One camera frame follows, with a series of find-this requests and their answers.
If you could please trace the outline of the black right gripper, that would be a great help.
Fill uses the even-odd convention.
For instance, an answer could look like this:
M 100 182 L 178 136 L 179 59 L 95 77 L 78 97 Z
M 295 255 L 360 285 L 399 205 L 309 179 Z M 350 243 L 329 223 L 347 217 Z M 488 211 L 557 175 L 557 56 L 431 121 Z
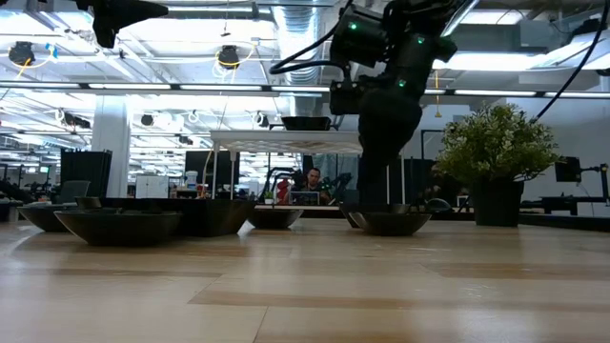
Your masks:
M 389 90 L 367 92 L 359 104 L 358 134 L 363 149 L 358 160 L 358 200 L 373 203 L 371 185 L 375 167 L 370 160 L 392 160 L 411 140 L 419 125 L 422 109 L 418 101 Z M 374 202 L 388 204 L 388 164 L 383 162 L 376 175 Z

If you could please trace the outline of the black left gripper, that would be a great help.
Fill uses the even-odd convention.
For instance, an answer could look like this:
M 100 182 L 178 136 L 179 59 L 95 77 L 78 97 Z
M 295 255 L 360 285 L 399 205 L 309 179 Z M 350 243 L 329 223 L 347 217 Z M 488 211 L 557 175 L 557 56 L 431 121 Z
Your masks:
M 97 43 L 112 49 L 121 29 L 148 19 L 167 15 L 165 6 L 141 0 L 75 0 L 79 10 L 92 11 L 92 28 Z

